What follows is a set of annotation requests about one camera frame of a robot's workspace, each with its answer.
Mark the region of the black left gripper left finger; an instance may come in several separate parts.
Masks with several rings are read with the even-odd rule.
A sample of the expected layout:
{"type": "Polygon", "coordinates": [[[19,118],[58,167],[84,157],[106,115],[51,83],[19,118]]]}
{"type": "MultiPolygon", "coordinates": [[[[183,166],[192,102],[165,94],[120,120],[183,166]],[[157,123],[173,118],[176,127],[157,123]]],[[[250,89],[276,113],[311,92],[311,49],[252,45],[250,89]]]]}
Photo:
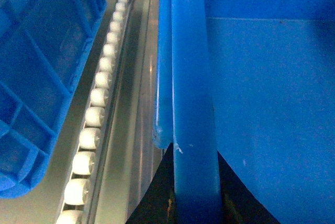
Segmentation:
{"type": "Polygon", "coordinates": [[[167,148],[142,200],[126,223],[176,223],[173,148],[167,148]]]}

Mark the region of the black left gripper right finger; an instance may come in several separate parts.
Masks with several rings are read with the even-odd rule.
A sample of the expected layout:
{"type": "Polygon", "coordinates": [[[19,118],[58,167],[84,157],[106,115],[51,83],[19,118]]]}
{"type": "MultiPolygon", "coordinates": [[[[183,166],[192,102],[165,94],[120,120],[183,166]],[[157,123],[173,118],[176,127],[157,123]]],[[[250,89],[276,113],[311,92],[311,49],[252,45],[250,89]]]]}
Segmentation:
{"type": "Polygon", "coordinates": [[[279,223],[252,195],[241,179],[218,153],[222,223],[279,223]]]}

